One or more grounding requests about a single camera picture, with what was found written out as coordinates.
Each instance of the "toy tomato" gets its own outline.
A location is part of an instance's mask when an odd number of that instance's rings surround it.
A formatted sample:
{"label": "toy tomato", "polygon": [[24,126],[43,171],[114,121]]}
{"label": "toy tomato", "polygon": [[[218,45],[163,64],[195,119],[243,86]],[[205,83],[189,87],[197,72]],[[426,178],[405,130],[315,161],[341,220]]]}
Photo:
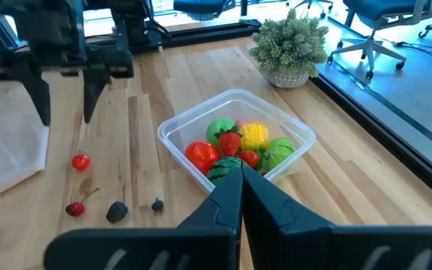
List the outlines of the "toy tomato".
{"label": "toy tomato", "polygon": [[73,157],[73,168],[82,172],[89,167],[91,160],[87,154],[77,154]]}
{"label": "toy tomato", "polygon": [[191,143],[184,155],[204,175],[211,169],[212,164],[221,158],[216,146],[204,141]]}
{"label": "toy tomato", "polygon": [[258,166],[258,162],[260,162],[260,156],[254,151],[244,151],[238,156],[243,161],[247,163],[252,168],[256,168]]}

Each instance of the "red toy fruit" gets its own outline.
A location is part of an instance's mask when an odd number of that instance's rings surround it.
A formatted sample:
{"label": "red toy fruit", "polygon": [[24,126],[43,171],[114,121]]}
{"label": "red toy fruit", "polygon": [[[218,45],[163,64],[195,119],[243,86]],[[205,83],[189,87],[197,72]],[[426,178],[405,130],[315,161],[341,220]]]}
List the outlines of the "red toy fruit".
{"label": "red toy fruit", "polygon": [[237,133],[238,127],[231,127],[230,130],[220,130],[214,136],[219,140],[219,147],[225,156],[234,157],[238,154],[239,146],[241,146],[242,135]]}
{"label": "red toy fruit", "polygon": [[260,156],[255,151],[244,151],[239,154],[238,158],[241,158],[252,168],[256,168],[260,162]]}
{"label": "red toy fruit", "polygon": [[66,213],[71,217],[77,217],[84,213],[84,205],[82,202],[73,202],[70,205],[66,206]]}
{"label": "red toy fruit", "polygon": [[73,157],[73,168],[82,172],[89,167],[91,160],[87,154],[77,154]]}
{"label": "red toy fruit", "polygon": [[64,209],[66,211],[66,214],[70,215],[71,217],[78,217],[82,215],[85,211],[85,207],[83,205],[84,200],[86,200],[89,196],[91,196],[91,194],[96,191],[99,191],[99,187],[96,187],[93,191],[88,193],[88,195],[81,199],[81,202],[73,202],[67,205]]}
{"label": "red toy fruit", "polygon": [[216,146],[204,141],[191,143],[184,151],[184,155],[203,175],[206,175],[213,163],[221,158]]}

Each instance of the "blackberry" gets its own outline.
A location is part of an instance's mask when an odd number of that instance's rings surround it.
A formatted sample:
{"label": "blackberry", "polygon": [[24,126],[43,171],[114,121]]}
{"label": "blackberry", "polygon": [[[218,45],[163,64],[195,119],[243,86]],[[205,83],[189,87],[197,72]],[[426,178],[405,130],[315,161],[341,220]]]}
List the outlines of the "blackberry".
{"label": "blackberry", "polygon": [[153,209],[154,212],[163,211],[164,203],[162,200],[159,200],[156,198],[156,200],[151,205],[151,209]]}
{"label": "blackberry", "polygon": [[116,201],[109,207],[106,219],[113,224],[125,218],[127,213],[128,207],[123,202]]}

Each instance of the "wooden tabletop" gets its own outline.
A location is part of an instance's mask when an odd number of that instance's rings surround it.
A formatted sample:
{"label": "wooden tabletop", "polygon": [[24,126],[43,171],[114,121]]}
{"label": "wooden tabletop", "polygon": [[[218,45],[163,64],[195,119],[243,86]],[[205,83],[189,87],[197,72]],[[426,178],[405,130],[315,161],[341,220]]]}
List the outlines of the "wooden tabletop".
{"label": "wooden tabletop", "polygon": [[[227,89],[254,94],[301,119],[317,142],[298,169],[277,186],[336,224],[432,224],[432,190],[386,151],[313,83],[294,90],[270,86],[248,56],[249,38],[165,49],[134,57],[135,77],[114,80],[83,121],[82,78],[45,73],[52,124],[46,170],[0,194],[0,269],[42,269],[42,254],[57,235],[89,227],[175,227],[207,197],[156,137],[159,124]],[[0,82],[7,91],[14,82]],[[71,158],[91,156],[77,172]],[[70,217],[65,206],[86,201]],[[165,202],[162,214],[150,209]],[[129,215],[105,219],[116,200]],[[252,269],[243,235],[241,267]]]}

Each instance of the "plastic container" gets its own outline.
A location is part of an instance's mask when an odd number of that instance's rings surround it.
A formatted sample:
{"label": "plastic container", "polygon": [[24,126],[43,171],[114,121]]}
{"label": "plastic container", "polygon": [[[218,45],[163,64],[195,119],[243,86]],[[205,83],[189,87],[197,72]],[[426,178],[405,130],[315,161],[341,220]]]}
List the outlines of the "plastic container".
{"label": "plastic container", "polygon": [[296,151],[265,175],[270,182],[293,171],[296,161],[314,144],[314,131],[293,116],[271,105],[247,90],[225,91],[186,112],[162,123],[157,129],[161,142],[174,158],[206,191],[215,186],[186,157],[185,149],[194,141],[206,140],[206,128],[216,119],[260,122],[268,128],[269,139],[287,137]]}

